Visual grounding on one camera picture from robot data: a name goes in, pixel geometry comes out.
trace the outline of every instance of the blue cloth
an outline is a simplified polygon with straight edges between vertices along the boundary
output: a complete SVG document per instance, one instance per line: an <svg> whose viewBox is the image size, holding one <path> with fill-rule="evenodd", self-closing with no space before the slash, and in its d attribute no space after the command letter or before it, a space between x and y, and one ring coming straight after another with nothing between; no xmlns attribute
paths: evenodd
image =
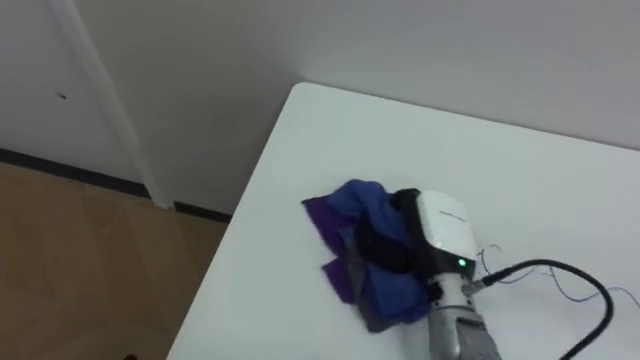
<svg viewBox="0 0 640 360"><path fill-rule="evenodd" d="M367 214L373 228L393 241L411 248L402 215L390 204L391 195L374 181L350 180L329 195L327 204L337 213L352 218ZM340 231L345 241L353 231ZM383 317L414 322L429 312L424 286L413 274L392 274L373 264L367 264L362 296Z"/></svg>

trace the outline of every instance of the cable connector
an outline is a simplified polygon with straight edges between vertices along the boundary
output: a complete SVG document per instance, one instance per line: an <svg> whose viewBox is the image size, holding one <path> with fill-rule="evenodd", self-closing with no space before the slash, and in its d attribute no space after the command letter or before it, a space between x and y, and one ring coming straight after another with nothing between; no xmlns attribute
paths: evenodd
<svg viewBox="0 0 640 360"><path fill-rule="evenodd" d="M467 297L472 297L473 295L479 293L481 290L485 289L487 285L481 280L476 280L474 282L468 283L462 287L462 293Z"/></svg>

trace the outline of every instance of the wooden floor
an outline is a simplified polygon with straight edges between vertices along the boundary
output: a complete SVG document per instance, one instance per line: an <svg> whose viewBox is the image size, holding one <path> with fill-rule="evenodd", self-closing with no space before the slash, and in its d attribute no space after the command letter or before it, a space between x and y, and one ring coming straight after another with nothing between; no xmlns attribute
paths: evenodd
<svg viewBox="0 0 640 360"><path fill-rule="evenodd" d="M1 358L166 358L225 229L0 164Z"/></svg>

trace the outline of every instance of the white table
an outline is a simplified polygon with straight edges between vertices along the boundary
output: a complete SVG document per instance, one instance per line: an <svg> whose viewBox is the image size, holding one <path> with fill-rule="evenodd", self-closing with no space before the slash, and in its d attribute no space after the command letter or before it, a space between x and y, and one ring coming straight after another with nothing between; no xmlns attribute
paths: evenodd
<svg viewBox="0 0 640 360"><path fill-rule="evenodd" d="M351 178L463 201L494 268L545 256L640 295L640 153L313 84L291 92L169 356L428 359L425 322L368 334L320 267L333 256L300 201ZM560 278L575 296L592 289ZM620 293L580 359L636 359L640 310ZM504 359L557 359L600 319L543 275L477 295Z"/></svg>

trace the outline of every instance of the purple cloth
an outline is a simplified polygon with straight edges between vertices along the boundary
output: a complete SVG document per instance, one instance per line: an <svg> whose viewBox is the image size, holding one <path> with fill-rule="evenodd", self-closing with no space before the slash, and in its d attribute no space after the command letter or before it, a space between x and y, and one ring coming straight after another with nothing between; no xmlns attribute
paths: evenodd
<svg viewBox="0 0 640 360"><path fill-rule="evenodd" d="M390 198L379 183L351 180L329 196L303 201L322 239L338 257L323 270L345 303L353 304L360 295L354 294L349 282L344 242L354 240L353 228L362 214L367 214L377 232L411 247L402 216L390 205ZM366 267L362 297L377 314L411 323L428 313L426 292L413 274L392 274L373 264Z"/></svg>
<svg viewBox="0 0 640 360"><path fill-rule="evenodd" d="M304 200L302 204L307 209L309 218L318 229L322 240L331 249L331 252L338 257L346 256L347 248L344 246L344 241L338 233L338 229L351 226L354 221L332 210L327 202L328 199L329 196L321 196Z"/></svg>

